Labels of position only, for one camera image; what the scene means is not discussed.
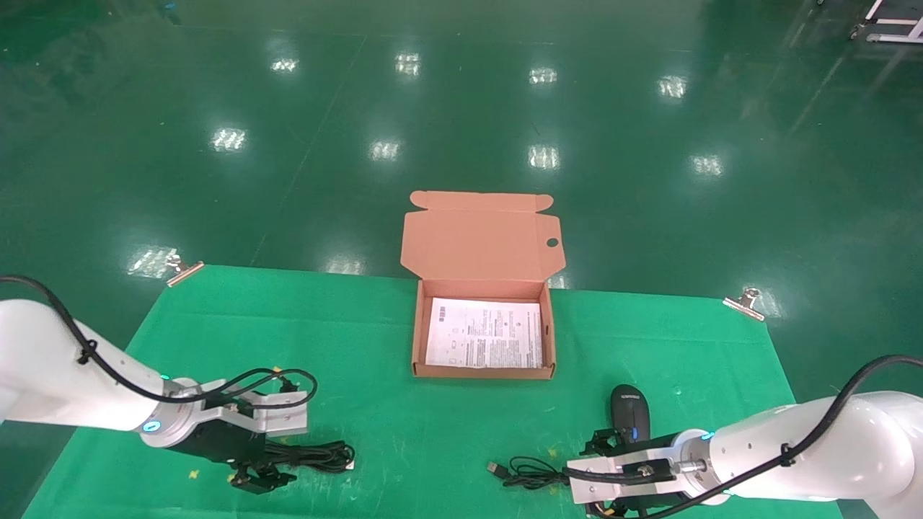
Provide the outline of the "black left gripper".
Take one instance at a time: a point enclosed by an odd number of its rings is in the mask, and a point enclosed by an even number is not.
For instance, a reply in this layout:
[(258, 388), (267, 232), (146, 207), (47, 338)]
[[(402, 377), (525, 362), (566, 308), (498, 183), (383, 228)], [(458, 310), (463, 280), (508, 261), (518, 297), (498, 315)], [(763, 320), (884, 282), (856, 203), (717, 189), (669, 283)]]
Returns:
[(281, 472), (273, 464), (257, 466), (268, 460), (266, 435), (234, 424), (198, 424), (170, 450), (238, 466), (231, 476), (231, 486), (250, 494), (267, 494), (297, 480), (297, 476)]

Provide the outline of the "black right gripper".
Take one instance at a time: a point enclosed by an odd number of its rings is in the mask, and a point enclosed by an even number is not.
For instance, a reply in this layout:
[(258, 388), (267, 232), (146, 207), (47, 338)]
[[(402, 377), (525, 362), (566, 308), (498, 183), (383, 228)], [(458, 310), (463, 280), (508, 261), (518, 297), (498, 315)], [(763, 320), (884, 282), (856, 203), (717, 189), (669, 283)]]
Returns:
[[(581, 451), (581, 456), (618, 456), (621, 440), (622, 434), (619, 430), (594, 431)], [(643, 518), (647, 517), (650, 510), (672, 508), (690, 500), (692, 498), (683, 492), (627, 496), (610, 502), (598, 500), (591, 503), (591, 518), (626, 518), (629, 512), (636, 512), (637, 518)]]

